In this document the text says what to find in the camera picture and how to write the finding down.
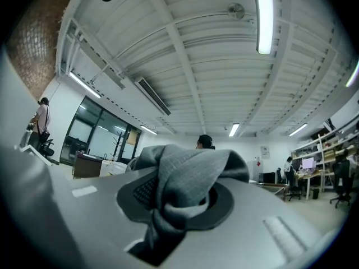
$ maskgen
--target floor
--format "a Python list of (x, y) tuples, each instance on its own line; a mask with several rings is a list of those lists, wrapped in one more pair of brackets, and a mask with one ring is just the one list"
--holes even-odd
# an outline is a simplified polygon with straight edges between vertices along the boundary
[[(71, 166), (65, 164), (53, 166), (60, 166), (65, 178), (73, 180)], [(305, 197), (301, 200), (293, 198), (290, 202), (287, 199), (286, 204), (312, 223), (319, 232), (326, 234), (333, 229), (340, 228), (349, 213), (346, 203), (340, 203), (338, 208), (335, 208), (335, 203), (329, 203), (329, 200), (334, 197), (336, 197), (334, 192), (322, 192), (317, 200), (313, 200), (311, 197), (309, 200), (305, 200)]]

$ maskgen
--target fluorescent light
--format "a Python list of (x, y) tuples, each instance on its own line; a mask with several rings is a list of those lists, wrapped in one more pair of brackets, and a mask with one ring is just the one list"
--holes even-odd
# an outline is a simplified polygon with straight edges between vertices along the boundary
[(304, 125), (302, 125), (299, 129), (295, 130), (294, 132), (292, 132), (289, 136), (293, 136), (295, 135), (297, 132), (299, 132), (301, 129), (304, 129), (306, 126), (308, 126), (307, 123), (305, 123)]
[(89, 91), (91, 94), (93, 94), (96, 98), (100, 98), (101, 96), (95, 92), (93, 89), (91, 89), (85, 82), (81, 81), (79, 77), (77, 77), (74, 73), (70, 72), (69, 76), (73, 78), (80, 86), (84, 87)]
[(349, 80), (347, 81), (346, 87), (350, 87), (354, 83), (356, 77), (358, 76), (358, 71), (359, 71), (359, 61), (357, 63), (357, 66), (355, 67), (354, 72), (352, 73)]
[(146, 131), (153, 133), (154, 135), (157, 135), (157, 133), (151, 131), (150, 129), (146, 128), (145, 126), (141, 126), (141, 128), (145, 129)]
[(234, 123), (233, 124), (233, 127), (232, 127), (232, 129), (231, 129), (231, 132), (229, 133), (229, 136), (230, 137), (233, 137), (234, 136), (234, 134), (236, 133), (236, 131), (238, 130), (238, 127), (240, 126), (240, 124), (239, 123)]
[(257, 4), (257, 51), (269, 55), (273, 38), (273, 0), (256, 0)]
[(118, 128), (118, 129), (120, 129), (120, 130), (122, 130), (122, 131), (126, 131), (125, 129), (123, 129), (123, 128), (119, 128), (118, 126), (114, 126), (115, 128)]
[(108, 129), (103, 128), (102, 126), (98, 126), (98, 127), (101, 128), (101, 129), (104, 129), (105, 131), (108, 131)]

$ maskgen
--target white label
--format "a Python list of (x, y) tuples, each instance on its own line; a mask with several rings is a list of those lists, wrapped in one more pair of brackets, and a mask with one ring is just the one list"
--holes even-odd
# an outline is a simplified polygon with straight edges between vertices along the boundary
[(84, 188), (74, 189), (72, 191), (73, 196), (80, 197), (97, 191), (97, 188), (93, 185)]

